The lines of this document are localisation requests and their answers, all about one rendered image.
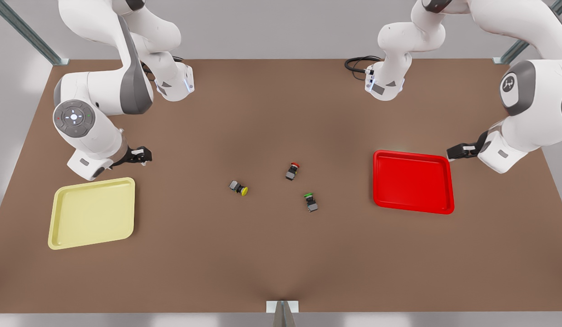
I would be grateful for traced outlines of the red tray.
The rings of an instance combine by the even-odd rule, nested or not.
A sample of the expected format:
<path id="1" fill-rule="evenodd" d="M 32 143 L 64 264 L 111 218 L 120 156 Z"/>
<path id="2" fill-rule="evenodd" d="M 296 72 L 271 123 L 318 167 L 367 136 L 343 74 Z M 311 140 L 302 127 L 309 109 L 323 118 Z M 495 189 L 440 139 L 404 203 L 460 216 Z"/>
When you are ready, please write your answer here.
<path id="1" fill-rule="evenodd" d="M 454 211 L 447 158 L 377 150 L 372 163 L 373 197 L 378 206 L 437 214 Z"/>

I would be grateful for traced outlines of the pale yellow tray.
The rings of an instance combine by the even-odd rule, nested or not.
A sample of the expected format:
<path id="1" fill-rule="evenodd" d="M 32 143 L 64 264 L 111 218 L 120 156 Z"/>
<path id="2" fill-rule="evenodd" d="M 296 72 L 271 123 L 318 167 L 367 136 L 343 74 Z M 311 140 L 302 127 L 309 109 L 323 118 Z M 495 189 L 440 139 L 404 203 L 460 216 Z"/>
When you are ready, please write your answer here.
<path id="1" fill-rule="evenodd" d="M 134 229 L 132 178 L 65 186 L 56 191 L 47 244 L 52 250 L 128 238 Z"/>

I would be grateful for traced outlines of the silver frame post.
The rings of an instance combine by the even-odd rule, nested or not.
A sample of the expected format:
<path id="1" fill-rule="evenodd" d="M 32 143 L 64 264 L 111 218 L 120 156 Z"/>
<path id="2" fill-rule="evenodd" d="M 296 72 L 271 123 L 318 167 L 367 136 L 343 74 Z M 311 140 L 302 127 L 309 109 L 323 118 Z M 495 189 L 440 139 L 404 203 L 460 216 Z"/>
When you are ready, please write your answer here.
<path id="1" fill-rule="evenodd" d="M 267 301 L 266 313 L 273 313 L 272 327 L 296 327 L 293 314 L 299 312 L 298 301 Z"/>
<path id="2" fill-rule="evenodd" d="M 53 66 L 69 64 L 69 59 L 61 58 L 47 43 L 36 34 L 18 13 L 5 2 L 0 0 L 0 16 L 5 19 L 30 45 L 34 47 Z"/>
<path id="3" fill-rule="evenodd" d="M 496 64 L 511 64 L 527 46 L 542 59 L 562 59 L 562 20 L 542 0 L 497 0 L 501 6 L 499 35 L 517 39 Z"/>

